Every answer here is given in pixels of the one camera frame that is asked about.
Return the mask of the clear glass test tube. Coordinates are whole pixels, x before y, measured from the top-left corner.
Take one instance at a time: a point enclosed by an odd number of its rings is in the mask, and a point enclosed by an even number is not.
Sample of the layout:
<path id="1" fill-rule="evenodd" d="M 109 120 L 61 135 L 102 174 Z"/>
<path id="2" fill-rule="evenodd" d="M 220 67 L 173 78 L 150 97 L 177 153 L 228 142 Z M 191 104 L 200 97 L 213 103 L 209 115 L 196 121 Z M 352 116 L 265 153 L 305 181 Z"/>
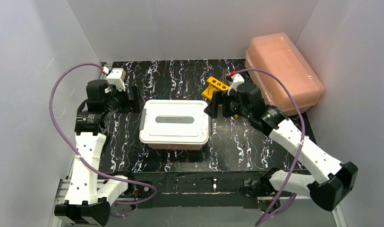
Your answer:
<path id="1" fill-rule="evenodd" d="M 226 74 L 227 74 L 227 70 L 226 69 L 222 69 L 222 76 L 221 76 L 221 82 L 222 83 L 226 82 Z"/>

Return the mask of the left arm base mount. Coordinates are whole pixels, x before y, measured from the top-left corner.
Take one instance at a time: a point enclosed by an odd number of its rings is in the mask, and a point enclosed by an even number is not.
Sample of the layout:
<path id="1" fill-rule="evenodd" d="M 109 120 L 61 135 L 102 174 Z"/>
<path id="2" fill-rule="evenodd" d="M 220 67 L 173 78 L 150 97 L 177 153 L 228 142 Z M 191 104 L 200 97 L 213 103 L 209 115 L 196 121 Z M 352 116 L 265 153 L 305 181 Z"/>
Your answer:
<path id="1" fill-rule="evenodd" d="M 119 198 L 117 198 L 117 200 L 113 203 L 112 211 L 110 212 L 111 217 L 125 219 L 128 216 L 130 216 L 131 214 L 135 213 L 138 210 L 139 204 L 130 204 L 129 205 L 129 203 L 143 200 L 143 199 L 139 198 L 140 193 L 141 193 L 140 190 L 147 193 L 147 198 L 149 196 L 151 196 L 153 193 L 152 188 L 148 187 L 148 186 L 140 186 L 140 185 L 135 185 L 135 184 L 132 184 L 131 186 L 132 186 L 133 192 L 128 191 L 128 192 L 122 193 L 119 196 Z M 130 211 L 125 213 L 125 210 L 117 210 L 117 206 L 119 206 L 119 205 L 129 205 Z"/>

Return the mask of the pink plastic bin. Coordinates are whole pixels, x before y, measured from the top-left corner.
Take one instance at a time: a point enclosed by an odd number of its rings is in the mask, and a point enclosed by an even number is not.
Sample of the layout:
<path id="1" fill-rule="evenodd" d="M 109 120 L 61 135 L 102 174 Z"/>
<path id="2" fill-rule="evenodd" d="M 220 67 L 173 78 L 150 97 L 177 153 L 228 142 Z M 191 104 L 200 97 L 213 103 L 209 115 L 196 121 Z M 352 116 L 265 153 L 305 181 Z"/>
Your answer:
<path id="1" fill-rule="evenodd" d="M 201 150 L 205 144 L 157 144 L 146 143 L 152 149 L 164 150 Z"/>

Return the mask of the white box lid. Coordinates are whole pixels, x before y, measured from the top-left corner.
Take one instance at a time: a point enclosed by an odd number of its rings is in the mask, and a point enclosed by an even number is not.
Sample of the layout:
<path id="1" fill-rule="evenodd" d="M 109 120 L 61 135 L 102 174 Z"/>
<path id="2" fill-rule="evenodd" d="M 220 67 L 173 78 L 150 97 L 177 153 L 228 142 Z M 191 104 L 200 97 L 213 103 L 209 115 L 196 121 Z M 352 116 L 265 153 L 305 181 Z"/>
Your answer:
<path id="1" fill-rule="evenodd" d="M 148 100 L 141 113 L 139 140 L 153 145 L 191 145 L 209 139 L 210 117 L 203 100 Z"/>

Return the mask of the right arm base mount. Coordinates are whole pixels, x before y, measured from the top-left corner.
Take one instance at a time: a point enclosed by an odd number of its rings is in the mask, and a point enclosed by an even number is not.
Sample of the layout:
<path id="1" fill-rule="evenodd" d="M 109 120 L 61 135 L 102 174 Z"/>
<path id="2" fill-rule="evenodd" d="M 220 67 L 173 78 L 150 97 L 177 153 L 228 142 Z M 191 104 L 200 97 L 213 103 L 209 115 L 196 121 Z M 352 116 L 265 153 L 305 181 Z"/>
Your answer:
<path id="1" fill-rule="evenodd" d="M 259 180 L 244 181 L 244 185 L 239 188 L 239 192 L 248 198 L 253 197 L 271 197 L 270 200 L 259 200 L 259 208 L 261 211 L 266 211 L 269 208 L 271 202 L 274 200 L 276 193 L 272 185 L 270 184 L 270 176 L 261 177 Z M 288 209 L 293 203 L 295 197 L 290 197 L 283 204 L 280 201 L 276 201 L 274 206 L 270 209 L 270 214 L 279 215 Z"/>

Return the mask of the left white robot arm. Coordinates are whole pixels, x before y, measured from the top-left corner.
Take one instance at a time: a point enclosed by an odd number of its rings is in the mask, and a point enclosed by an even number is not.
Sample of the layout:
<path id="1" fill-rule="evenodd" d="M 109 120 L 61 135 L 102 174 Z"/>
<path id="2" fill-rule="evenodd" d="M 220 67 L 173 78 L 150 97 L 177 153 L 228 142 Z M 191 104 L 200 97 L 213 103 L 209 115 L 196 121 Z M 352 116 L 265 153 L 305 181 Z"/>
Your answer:
<path id="1" fill-rule="evenodd" d="M 101 188 L 97 186 L 95 170 L 109 140 L 108 129 L 114 114 L 139 114 L 144 102 L 139 87 L 126 89 L 121 79 L 92 80 L 87 83 L 86 94 L 87 99 L 77 109 L 77 153 L 70 185 L 54 214 L 69 225 L 103 227 L 110 218 L 111 205 L 128 189 L 127 182 L 112 179 Z"/>

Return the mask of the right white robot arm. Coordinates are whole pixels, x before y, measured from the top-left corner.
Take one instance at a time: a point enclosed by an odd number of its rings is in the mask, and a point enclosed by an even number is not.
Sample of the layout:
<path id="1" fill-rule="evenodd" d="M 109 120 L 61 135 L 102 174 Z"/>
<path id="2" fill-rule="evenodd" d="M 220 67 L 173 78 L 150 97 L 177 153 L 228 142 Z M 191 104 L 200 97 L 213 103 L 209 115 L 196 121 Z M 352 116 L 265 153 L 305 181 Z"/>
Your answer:
<path id="1" fill-rule="evenodd" d="M 265 104 L 254 83 L 242 83 L 228 92 L 214 92 L 204 112 L 216 118 L 219 106 L 223 117 L 246 118 L 254 129 L 281 145 L 310 172 L 290 174 L 273 167 L 248 189 L 267 195 L 281 191 L 303 195 L 326 211 L 332 211 L 352 191 L 358 167 L 352 162 L 342 163 L 318 147 L 283 111 Z"/>

